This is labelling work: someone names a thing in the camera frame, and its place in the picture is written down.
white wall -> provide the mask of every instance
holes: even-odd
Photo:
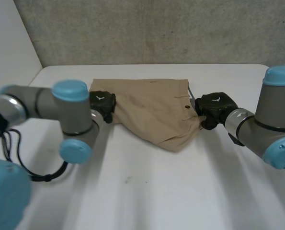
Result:
[[[12,0],[0,0],[0,87],[28,85],[42,69]]]

white tabletop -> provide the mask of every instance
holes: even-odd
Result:
[[[63,79],[188,79],[195,97],[225,92],[255,112],[262,65],[55,66],[32,86]],[[61,164],[58,122],[19,127],[22,155],[36,173]],[[122,125],[106,126],[90,162],[51,183],[35,183],[19,228],[43,230],[285,230],[285,170],[232,143],[222,126],[202,130],[180,153],[160,149]]]

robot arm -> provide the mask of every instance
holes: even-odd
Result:
[[[97,101],[96,95],[105,99]],[[114,94],[89,94],[87,85],[78,80],[58,82],[52,89],[7,86],[0,90],[0,136],[29,118],[58,120],[64,137],[60,156],[68,163],[85,163],[103,122],[111,122],[114,106]],[[29,174],[0,160],[0,230],[16,228],[30,197]]]
[[[92,153],[103,122],[97,111],[92,114],[82,81],[61,81],[52,89],[8,86],[0,91],[0,135],[28,118],[58,120],[64,137],[60,155],[69,163],[84,163]]]
[[[203,95],[195,110],[211,130],[223,124],[233,142],[246,146],[277,169],[285,169],[285,67],[269,68],[263,79],[256,114],[238,108],[225,93]]]

beige fabric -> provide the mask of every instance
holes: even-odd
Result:
[[[188,85],[188,80],[94,79],[91,91],[115,93],[114,122],[166,150],[179,151],[200,125],[190,104]]]

light blue joint cap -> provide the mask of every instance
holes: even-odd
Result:
[[[266,149],[262,159],[277,169],[285,169],[285,137],[273,142]]]
[[[52,88],[52,94],[66,102],[82,102],[89,98],[86,83],[81,80],[63,80]]]
[[[4,85],[0,88],[0,95],[2,95],[8,88],[14,85]]]
[[[92,149],[81,140],[66,139],[60,144],[59,154],[68,163],[83,164],[89,160]]]
[[[16,229],[30,202],[32,183],[28,173],[0,160],[0,230]]]
[[[265,85],[285,86],[285,66],[275,66],[267,69],[262,82]]]

